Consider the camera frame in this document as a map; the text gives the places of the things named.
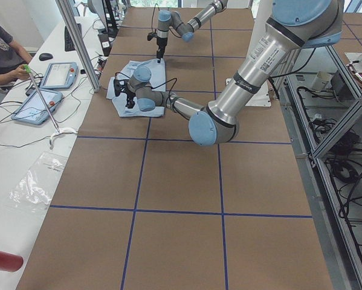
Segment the tablet device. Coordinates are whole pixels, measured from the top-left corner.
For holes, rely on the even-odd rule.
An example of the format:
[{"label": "tablet device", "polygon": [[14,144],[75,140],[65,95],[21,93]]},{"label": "tablet device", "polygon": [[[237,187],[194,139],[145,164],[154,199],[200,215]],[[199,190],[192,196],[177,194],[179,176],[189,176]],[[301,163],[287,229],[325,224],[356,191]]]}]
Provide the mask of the tablet device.
[{"label": "tablet device", "polygon": [[[49,110],[53,112],[62,100],[62,93],[50,91],[48,89],[40,89],[40,91],[46,103],[49,105]],[[32,92],[22,105],[11,115],[11,119],[14,121],[33,125],[40,125],[47,118],[49,118],[49,114],[37,91]]]},{"label": "tablet device", "polygon": [[77,64],[75,62],[55,62],[48,65],[40,88],[69,89],[76,79]]}]

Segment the black mouse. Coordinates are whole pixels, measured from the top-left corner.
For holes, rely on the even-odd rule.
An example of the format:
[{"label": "black mouse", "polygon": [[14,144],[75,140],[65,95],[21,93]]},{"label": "black mouse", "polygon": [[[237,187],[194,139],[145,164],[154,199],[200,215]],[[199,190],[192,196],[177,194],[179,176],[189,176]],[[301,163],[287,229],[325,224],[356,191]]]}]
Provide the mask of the black mouse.
[{"label": "black mouse", "polygon": [[50,54],[50,53],[42,53],[40,54],[40,56],[38,57],[39,60],[41,60],[42,62],[44,60],[48,60],[48,59],[52,59],[53,58],[53,55]]}]

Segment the white desk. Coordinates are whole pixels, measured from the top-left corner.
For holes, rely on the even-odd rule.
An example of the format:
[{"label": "white desk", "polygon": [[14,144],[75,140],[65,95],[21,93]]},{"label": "white desk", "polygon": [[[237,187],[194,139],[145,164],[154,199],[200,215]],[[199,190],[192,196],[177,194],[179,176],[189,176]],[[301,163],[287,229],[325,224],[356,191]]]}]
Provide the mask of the white desk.
[{"label": "white desk", "polygon": [[[84,43],[87,47],[90,58],[102,54],[102,48],[97,38],[97,30],[92,29],[93,18],[77,18],[77,22],[82,24]],[[50,62],[77,62],[79,69],[83,66],[79,60],[76,51],[64,51],[64,31],[63,21],[53,30],[45,43],[41,46],[35,57],[30,63],[30,68],[37,73],[44,73]],[[51,60],[40,62],[38,57],[40,53],[51,53],[54,57]],[[74,89],[80,79],[85,75],[78,75]],[[12,89],[4,101],[24,101],[26,99],[26,85],[18,86]],[[91,85],[86,79],[83,84],[74,93],[74,96],[81,100],[82,104],[79,110],[67,121],[61,123],[60,127],[73,127],[78,129],[84,119],[86,110],[92,97]],[[78,101],[71,96],[67,97],[56,109],[54,116],[57,120],[63,120],[74,112]],[[0,120],[9,113],[0,108]],[[0,144],[20,146],[42,137],[49,136],[54,132],[54,126],[51,120],[47,120],[41,126],[28,126],[25,123],[14,121],[0,124]],[[15,188],[16,184],[24,177],[26,171],[33,165],[42,152],[52,152],[62,156],[69,156],[73,144],[76,140],[75,135],[63,135],[54,140],[54,149],[49,148],[49,139],[40,141],[36,144],[25,146],[20,149],[7,148],[0,146],[0,251],[18,254],[24,258],[22,268],[14,273],[0,271],[0,290],[12,290],[16,288],[19,279],[24,271],[26,262],[29,258],[31,249],[36,240],[37,234],[42,224],[42,218],[21,213],[20,211],[10,210],[3,205],[9,192]]]}]

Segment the keyboard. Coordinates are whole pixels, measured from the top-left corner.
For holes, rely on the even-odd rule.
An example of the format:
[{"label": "keyboard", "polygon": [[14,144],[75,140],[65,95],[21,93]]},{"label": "keyboard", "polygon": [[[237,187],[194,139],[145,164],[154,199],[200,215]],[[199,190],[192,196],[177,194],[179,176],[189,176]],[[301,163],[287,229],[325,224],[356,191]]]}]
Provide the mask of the keyboard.
[{"label": "keyboard", "polygon": [[[79,28],[80,35],[81,35],[82,34],[82,25],[80,23],[77,23],[77,27]],[[65,45],[65,48],[64,48],[65,51],[75,50],[73,40],[71,38],[71,35],[68,32],[67,27],[65,27],[65,29],[64,29],[64,45]]]}]

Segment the clear plastic wrapper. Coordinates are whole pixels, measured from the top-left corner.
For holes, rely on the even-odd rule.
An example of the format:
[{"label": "clear plastic wrapper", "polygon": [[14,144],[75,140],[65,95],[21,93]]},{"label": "clear plastic wrapper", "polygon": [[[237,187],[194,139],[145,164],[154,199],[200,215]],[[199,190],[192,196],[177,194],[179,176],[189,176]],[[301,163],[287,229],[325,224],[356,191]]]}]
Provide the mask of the clear plastic wrapper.
[{"label": "clear plastic wrapper", "polygon": [[42,153],[9,193],[4,205],[26,213],[45,214],[67,160],[64,156]]}]

